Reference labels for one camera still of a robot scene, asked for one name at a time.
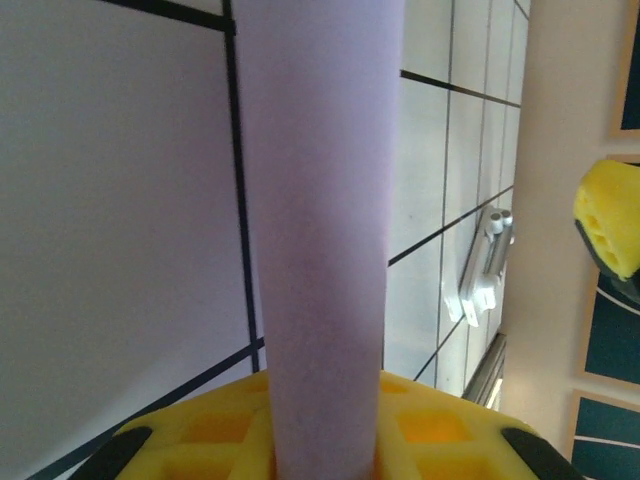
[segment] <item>white wall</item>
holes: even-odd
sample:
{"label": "white wall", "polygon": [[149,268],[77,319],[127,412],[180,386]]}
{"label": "white wall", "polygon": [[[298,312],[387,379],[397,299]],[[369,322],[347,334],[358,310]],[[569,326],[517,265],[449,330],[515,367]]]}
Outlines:
{"label": "white wall", "polygon": [[573,225],[580,178],[640,141],[607,138],[626,0],[534,0],[515,181],[517,241],[504,305],[503,411],[564,448],[573,388],[640,403],[575,378],[593,263]]}
{"label": "white wall", "polygon": [[95,1],[0,11],[0,478],[16,479],[249,336],[223,34]]}

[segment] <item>white foam cylinder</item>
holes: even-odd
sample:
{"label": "white foam cylinder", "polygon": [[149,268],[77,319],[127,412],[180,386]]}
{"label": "white foam cylinder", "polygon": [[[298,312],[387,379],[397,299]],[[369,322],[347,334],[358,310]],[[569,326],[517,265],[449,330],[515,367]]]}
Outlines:
{"label": "white foam cylinder", "polygon": [[403,2],[234,7],[278,477],[369,480]]}

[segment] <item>yellow object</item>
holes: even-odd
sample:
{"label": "yellow object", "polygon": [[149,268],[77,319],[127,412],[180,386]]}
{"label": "yellow object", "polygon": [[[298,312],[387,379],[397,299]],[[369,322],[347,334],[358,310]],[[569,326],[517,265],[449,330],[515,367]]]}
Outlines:
{"label": "yellow object", "polygon": [[[136,427],[153,432],[117,480],[276,478],[266,372],[137,418],[118,433]],[[375,478],[537,480],[503,438],[506,427],[533,433],[510,417],[382,372]]]}
{"label": "yellow object", "polygon": [[595,255],[621,280],[640,269],[640,168],[600,160],[582,179],[573,212]]}

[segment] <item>foam tube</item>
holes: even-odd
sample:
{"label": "foam tube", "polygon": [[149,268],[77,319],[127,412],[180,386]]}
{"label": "foam tube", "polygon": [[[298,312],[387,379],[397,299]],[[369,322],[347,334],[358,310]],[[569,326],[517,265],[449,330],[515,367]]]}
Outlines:
{"label": "foam tube", "polygon": [[403,2],[234,6],[278,478],[368,480]]}

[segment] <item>wall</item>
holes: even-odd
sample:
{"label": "wall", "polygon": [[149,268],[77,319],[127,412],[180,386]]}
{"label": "wall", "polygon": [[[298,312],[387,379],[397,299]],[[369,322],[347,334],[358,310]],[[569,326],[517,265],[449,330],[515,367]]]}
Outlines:
{"label": "wall", "polygon": [[610,140],[625,0],[534,0],[516,170],[517,241],[504,304],[503,411],[564,449],[573,388],[640,404],[640,395],[577,379],[593,264],[573,226],[582,175],[640,141]]}
{"label": "wall", "polygon": [[405,8],[384,367],[458,396],[500,324],[496,309],[470,328],[458,289],[479,213],[511,207],[528,28],[520,3]]}
{"label": "wall", "polygon": [[0,478],[46,479],[258,367],[233,37],[176,7],[0,10]]}

